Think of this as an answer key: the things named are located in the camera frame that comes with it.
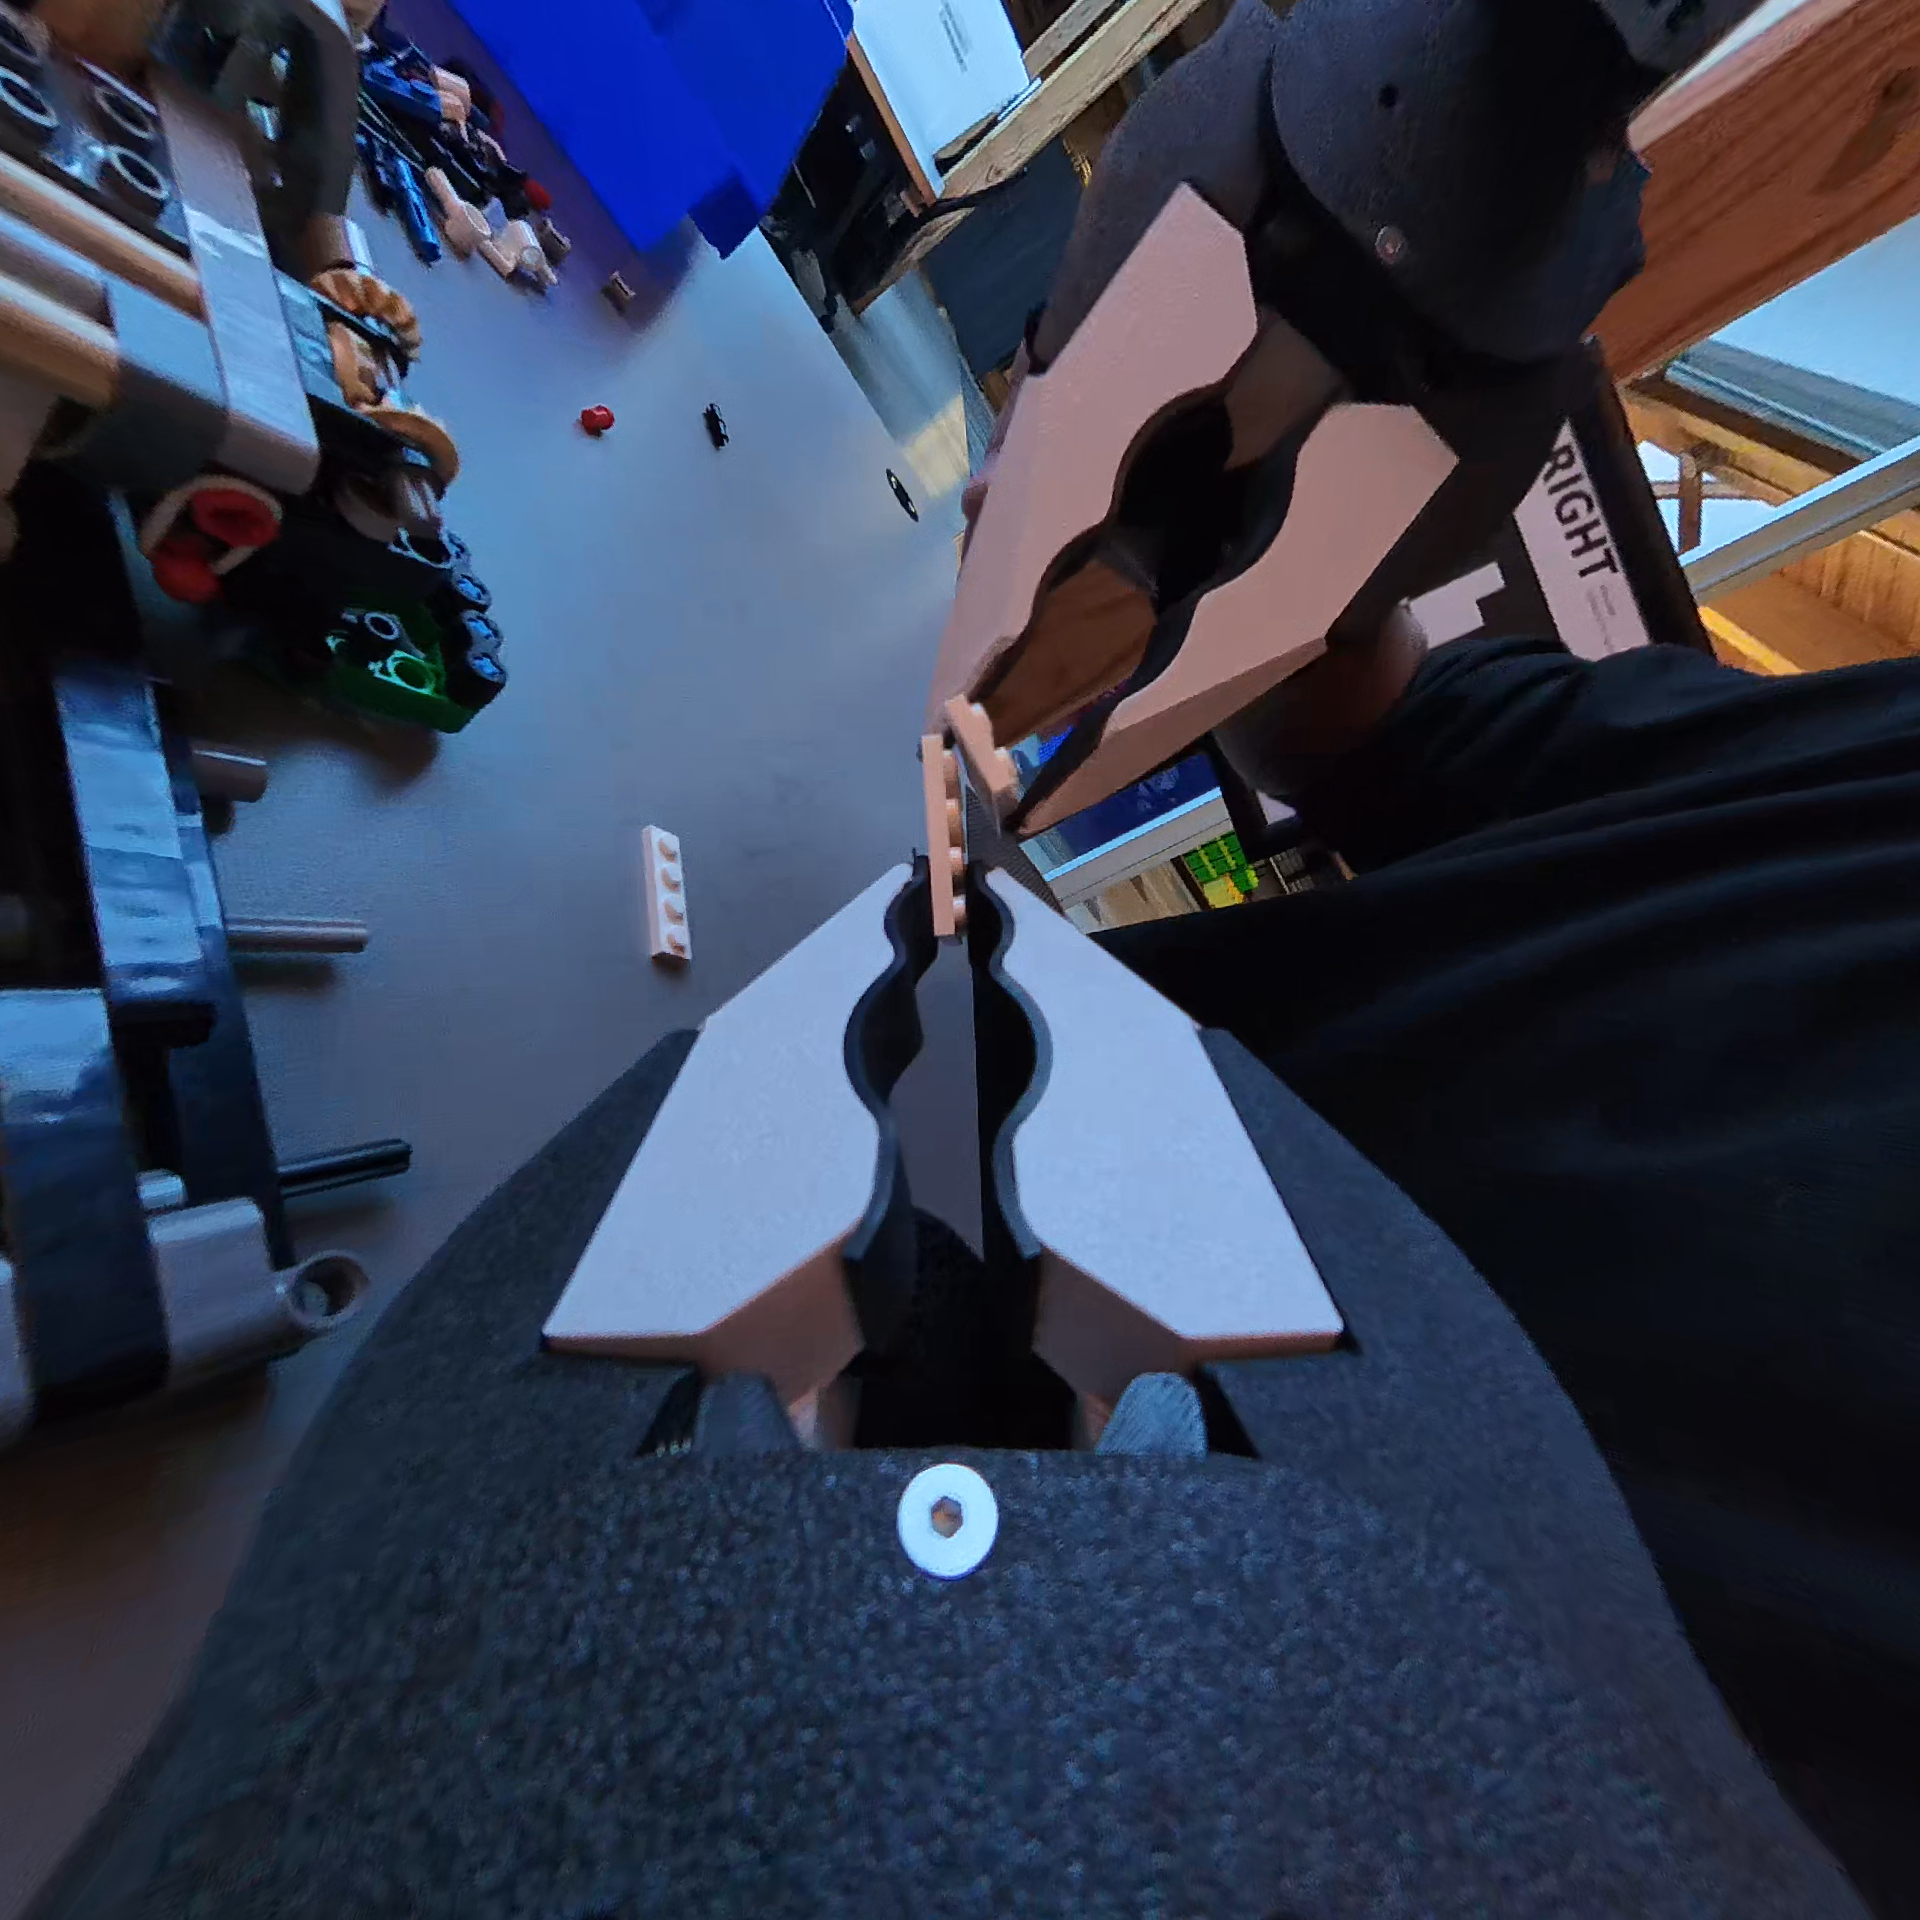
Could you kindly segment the person's right hand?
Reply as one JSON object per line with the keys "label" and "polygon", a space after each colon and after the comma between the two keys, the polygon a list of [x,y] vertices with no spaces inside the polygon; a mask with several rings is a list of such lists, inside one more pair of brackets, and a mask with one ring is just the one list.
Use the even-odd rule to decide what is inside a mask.
{"label": "person's right hand", "polygon": [[1383,722],[1425,659],[1426,631],[1410,604],[1372,638],[1335,635],[1215,734],[1219,761],[1241,785],[1290,804]]}

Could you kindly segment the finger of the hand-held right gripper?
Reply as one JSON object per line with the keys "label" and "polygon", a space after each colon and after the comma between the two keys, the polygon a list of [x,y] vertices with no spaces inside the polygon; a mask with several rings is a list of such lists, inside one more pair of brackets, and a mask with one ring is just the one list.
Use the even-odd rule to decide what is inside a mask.
{"label": "finger of the hand-held right gripper", "polygon": [[1116,538],[1123,478],[1176,412],[1212,403],[1253,346],[1242,236],[1181,185],[1070,342],[1005,415],[957,572],[927,701],[973,701],[1003,737],[1127,677],[1154,624],[1140,542]]}
{"label": "finger of the hand-held right gripper", "polygon": [[1332,405],[1258,467],[1253,513],[1215,574],[1159,614],[1140,667],[1079,722],[1012,809],[1035,833],[1179,761],[1310,665],[1455,452],[1404,405]]}

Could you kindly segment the printed marker placard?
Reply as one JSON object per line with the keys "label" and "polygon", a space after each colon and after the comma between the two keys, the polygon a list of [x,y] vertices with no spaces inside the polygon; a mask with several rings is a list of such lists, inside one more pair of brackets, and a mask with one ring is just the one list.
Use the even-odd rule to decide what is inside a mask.
{"label": "printed marker placard", "polygon": [[1431,649],[1545,638],[1579,659],[1713,641],[1596,345],[1572,415],[1515,513],[1449,581],[1410,602]]}

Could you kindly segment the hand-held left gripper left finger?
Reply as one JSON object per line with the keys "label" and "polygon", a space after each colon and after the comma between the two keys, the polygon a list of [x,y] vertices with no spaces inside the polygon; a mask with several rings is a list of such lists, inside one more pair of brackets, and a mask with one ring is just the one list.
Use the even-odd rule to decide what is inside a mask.
{"label": "hand-held left gripper left finger", "polygon": [[744,1375],[805,1446],[857,1435],[862,1358],[917,1284],[893,1091],[925,1046],[927,860],[887,870],[690,1039],[542,1324],[564,1358]]}

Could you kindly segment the blue storage bin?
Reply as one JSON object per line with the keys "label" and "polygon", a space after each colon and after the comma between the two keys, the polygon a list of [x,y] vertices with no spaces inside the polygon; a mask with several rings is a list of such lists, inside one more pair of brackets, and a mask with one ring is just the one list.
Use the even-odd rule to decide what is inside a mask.
{"label": "blue storage bin", "polygon": [[639,247],[757,227],[843,72],[850,2],[456,2]]}

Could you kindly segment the white square lego plate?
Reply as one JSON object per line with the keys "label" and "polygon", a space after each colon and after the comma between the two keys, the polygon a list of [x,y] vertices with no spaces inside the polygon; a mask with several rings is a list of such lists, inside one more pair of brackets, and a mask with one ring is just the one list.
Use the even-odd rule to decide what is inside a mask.
{"label": "white square lego plate", "polygon": [[955,749],[940,734],[920,740],[927,889],[934,940],[964,933],[964,779]]}

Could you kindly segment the pile of small lego pins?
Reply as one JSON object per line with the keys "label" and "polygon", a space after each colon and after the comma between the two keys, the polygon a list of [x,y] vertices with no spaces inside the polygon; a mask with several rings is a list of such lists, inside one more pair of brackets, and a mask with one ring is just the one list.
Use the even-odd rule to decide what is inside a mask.
{"label": "pile of small lego pins", "polygon": [[501,98],[461,60],[437,60],[386,9],[357,29],[357,154],[367,190],[417,260],[483,260],[547,294],[570,256],[541,179],[503,144]]}

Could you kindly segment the green and black lego subassembly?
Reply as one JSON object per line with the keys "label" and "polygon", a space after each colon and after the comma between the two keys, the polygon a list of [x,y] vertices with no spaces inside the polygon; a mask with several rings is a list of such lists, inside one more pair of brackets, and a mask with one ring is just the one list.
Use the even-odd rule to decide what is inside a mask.
{"label": "green and black lego subassembly", "polygon": [[240,567],[228,602],[240,659],[302,701],[453,735],[507,689],[492,591],[453,532],[354,557],[302,525]]}

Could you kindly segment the partly built lego truck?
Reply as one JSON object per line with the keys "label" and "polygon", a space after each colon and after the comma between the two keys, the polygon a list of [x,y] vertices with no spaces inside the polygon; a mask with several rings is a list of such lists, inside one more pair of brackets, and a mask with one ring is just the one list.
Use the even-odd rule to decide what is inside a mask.
{"label": "partly built lego truck", "polygon": [[298,1262],[175,641],[240,649],[240,567],[449,532],[418,322],[348,221],[367,6],[4,6],[3,1432],[272,1365],[364,1268]]}

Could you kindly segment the person's right forearm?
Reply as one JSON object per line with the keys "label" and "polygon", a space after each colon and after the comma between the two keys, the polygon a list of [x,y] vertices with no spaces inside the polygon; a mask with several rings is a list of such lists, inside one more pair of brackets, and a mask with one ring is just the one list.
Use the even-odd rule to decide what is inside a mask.
{"label": "person's right forearm", "polygon": [[1299,785],[1357,878],[1285,947],[1357,991],[1525,942],[1596,970],[1913,957],[1914,779],[1914,659],[1754,677],[1671,644],[1447,644]]}

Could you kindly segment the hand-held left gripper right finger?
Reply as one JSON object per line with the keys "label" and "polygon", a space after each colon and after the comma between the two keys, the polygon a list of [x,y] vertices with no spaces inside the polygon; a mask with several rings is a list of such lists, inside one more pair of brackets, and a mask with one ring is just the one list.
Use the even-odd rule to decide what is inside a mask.
{"label": "hand-held left gripper right finger", "polygon": [[999,870],[969,875],[981,1225],[1016,1363],[1114,1413],[1149,1375],[1347,1327],[1204,1030]]}

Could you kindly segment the white narrow lego plate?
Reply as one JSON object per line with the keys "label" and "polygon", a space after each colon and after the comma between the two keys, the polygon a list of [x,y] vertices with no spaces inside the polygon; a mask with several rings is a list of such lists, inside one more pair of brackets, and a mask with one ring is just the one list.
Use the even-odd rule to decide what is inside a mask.
{"label": "white narrow lego plate", "polygon": [[691,938],[681,846],[674,833],[651,825],[641,828],[639,846],[647,956],[658,966],[685,967],[691,960]]}

